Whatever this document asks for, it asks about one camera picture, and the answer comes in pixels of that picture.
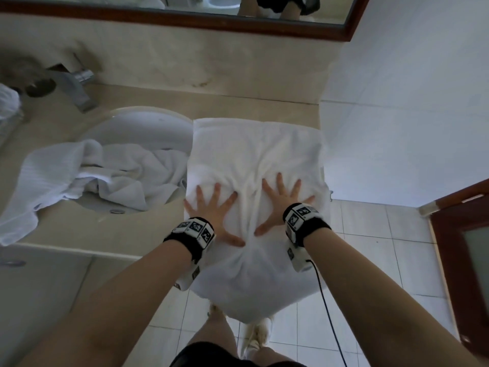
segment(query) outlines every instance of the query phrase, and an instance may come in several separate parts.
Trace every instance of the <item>wooden mirror frame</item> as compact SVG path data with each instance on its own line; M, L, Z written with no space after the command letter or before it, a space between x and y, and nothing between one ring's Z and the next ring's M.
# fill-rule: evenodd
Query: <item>wooden mirror frame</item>
M110 5L63 4L50 1L40 2L38 0L0 0L0 12L347 42L351 40L355 33L368 2L369 0L354 0L345 24L248 18L186 11L138 10Z

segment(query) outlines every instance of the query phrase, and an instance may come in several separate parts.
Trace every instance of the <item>person's left hand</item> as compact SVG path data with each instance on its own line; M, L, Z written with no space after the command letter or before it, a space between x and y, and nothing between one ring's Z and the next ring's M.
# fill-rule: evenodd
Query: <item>person's left hand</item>
M210 222L212 228L214 228L214 234L216 235L217 240L227 242L231 246L243 247L245 245L244 240L227 232L223 226L224 216L226 216L227 212L238 198L238 192L233 192L233 194L231 194L231 196L224 201L221 206L218 206L220 195L221 185L216 183L216 185L214 185L214 193L211 200L209 201L209 204L206 205L202 188L200 185L197 185L197 210L194 210L192 205L187 200L183 200L183 206L191 218L204 218Z

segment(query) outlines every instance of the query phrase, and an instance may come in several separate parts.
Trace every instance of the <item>countertop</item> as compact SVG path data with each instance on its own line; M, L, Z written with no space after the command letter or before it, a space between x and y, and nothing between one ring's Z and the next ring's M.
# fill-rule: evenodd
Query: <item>countertop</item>
M74 141L103 121L110 110L151 106L190 119L235 117L319 128L318 106L179 91L90 85L88 94L100 106L81 114L56 90L40 99L25 98L26 121L0 149L0 211L14 191L23 159L34 149ZM183 218L182 199L151 211L128 215L101 214L75 201L61 201L38 213L36 230L16 245L136 260L150 252Z

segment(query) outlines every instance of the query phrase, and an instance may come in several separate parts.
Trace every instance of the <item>person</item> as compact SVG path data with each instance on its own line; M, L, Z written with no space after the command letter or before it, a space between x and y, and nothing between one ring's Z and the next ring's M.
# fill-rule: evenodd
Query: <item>person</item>
M255 235L284 225L284 212L299 205L300 187L298 180L292 191L287 192L281 174L277 175L277 190L263 180L263 190L271 199L273 212L256 229ZM185 208L194 219L209 223L217 238L224 237L231 244L242 246L243 241L223 227L224 216L236 201L237 193L219 206L220 191L220 185L216 184L209 203L205 203L198 187L197 207L194 209L185 201ZM319 225L320 228L303 236L303 246L319 268L372 367L480 366L475 357L390 277L328 229L325 222ZM163 298L177 278L189 269L194 256L191 253L194 248L171 239L172 235L169 237L76 307L19 366L124 364ZM172 366L302 366L266 347L269 327L270 320L258 323L246 352L251 361L241 360L224 314L213 306L204 326Z
M301 15L309 15L320 8L320 0L241 0L238 15L260 17L260 7L280 14L280 19L299 20Z

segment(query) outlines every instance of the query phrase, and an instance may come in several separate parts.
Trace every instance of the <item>white towel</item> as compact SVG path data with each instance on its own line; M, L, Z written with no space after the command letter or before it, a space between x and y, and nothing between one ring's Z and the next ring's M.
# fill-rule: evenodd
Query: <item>white towel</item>
M29 154L17 186L0 216L0 244L10 245L32 232L36 211L83 191L146 211L165 203L187 170L186 153L148 151L138 144L102 146L94 140L62 143Z
M221 202L238 191L224 227L246 241L243 248L216 243L200 262L191 290L244 323L270 316L319 290L314 271L297 273L287 255L284 227L262 237L254 230L271 213L262 178L276 185L282 172L289 190L302 179L300 198L316 196L315 207L329 221L329 190L323 181L323 142L316 129L275 122L214 118L194 121L188 161L187 199L195 205L201 185L207 200L222 184Z

